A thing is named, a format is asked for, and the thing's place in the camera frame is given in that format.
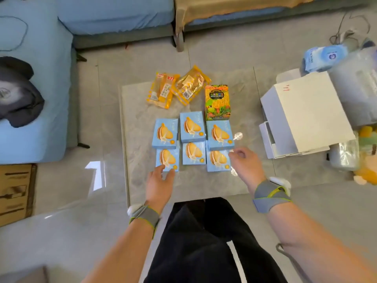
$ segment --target tan blanket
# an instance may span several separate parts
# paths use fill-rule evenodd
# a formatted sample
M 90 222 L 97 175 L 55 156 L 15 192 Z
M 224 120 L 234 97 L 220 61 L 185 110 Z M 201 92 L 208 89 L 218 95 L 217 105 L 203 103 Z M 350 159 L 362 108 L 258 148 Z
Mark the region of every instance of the tan blanket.
M 311 1 L 313 0 L 175 0 L 175 32 L 178 34 L 183 31 L 185 25 L 195 19 L 269 7 L 293 8 Z

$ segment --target floor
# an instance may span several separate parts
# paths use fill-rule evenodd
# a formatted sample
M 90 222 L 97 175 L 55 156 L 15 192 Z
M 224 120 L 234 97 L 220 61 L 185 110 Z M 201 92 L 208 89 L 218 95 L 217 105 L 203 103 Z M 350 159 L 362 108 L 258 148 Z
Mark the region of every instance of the floor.
M 372 24 L 377 40 L 377 11 L 359 9 Z M 322 13 L 257 24 L 216 28 L 186 35 L 186 49 L 177 53 L 170 38 L 91 50 L 79 63 L 80 141 L 56 163 L 38 166 L 35 216 L 0 228 L 0 274 L 47 264 L 52 283 L 80 282 L 128 223 L 125 204 L 118 89 L 151 81 L 155 72 L 185 74 L 196 64 L 205 72 L 253 67 L 259 90 L 268 89 L 269 75 L 298 67 L 305 50 L 329 45 L 343 12 Z M 362 18 L 345 18 L 342 30 L 366 30 Z M 377 189 L 353 182 L 297 188 L 293 200 L 377 265 L 374 239 Z M 248 195 L 228 198 L 250 225 L 260 244 L 280 265 L 289 282 L 300 282 L 289 260 L 275 251 L 278 242 L 266 217 L 257 214 Z M 164 210 L 166 220 L 171 206 Z M 148 254 L 143 276 L 158 246 L 163 224 Z

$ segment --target gray table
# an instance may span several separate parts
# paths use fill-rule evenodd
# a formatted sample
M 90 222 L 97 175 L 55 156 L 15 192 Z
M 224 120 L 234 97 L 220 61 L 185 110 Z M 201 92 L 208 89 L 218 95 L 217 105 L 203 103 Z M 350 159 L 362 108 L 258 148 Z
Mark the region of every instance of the gray table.
M 210 74 L 213 84 L 229 86 L 233 134 L 243 133 L 236 146 L 247 146 L 262 160 L 267 176 L 284 177 L 293 187 L 318 185 L 349 179 L 350 175 L 332 169 L 326 153 L 269 160 L 258 125 L 264 121 L 258 87 L 251 70 Z M 148 105 L 146 97 L 151 82 L 126 85 L 120 91 L 123 151 L 128 204 L 145 200 L 147 173 L 155 167 L 156 150 L 152 148 L 156 118 L 179 118 L 180 112 L 204 109 L 204 92 L 184 107 L 175 97 L 168 110 Z M 208 173 L 204 165 L 182 165 L 176 174 L 171 202 L 246 194 L 246 185 L 231 172 Z

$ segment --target black pants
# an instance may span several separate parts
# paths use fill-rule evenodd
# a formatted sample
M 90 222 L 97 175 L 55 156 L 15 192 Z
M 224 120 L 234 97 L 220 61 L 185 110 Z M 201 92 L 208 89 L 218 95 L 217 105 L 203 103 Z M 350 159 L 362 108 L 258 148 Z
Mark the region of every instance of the black pants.
M 229 241 L 248 282 L 286 282 L 274 259 L 223 198 L 174 204 L 144 282 L 240 282 Z

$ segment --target wristband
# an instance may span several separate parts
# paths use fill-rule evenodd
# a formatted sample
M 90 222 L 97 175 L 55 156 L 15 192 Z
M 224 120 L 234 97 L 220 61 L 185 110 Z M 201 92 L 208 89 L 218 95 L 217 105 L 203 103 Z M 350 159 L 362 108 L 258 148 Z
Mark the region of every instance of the wristband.
M 265 180 L 258 185 L 253 200 L 257 211 L 263 214 L 268 213 L 277 204 L 291 201 L 283 186 L 274 184 L 269 180 Z
M 155 237 L 157 224 L 160 221 L 160 215 L 158 214 L 158 212 L 156 212 L 149 206 L 141 206 L 134 213 L 132 213 L 129 224 L 131 224 L 134 219 L 146 220 L 153 227 L 153 237 Z

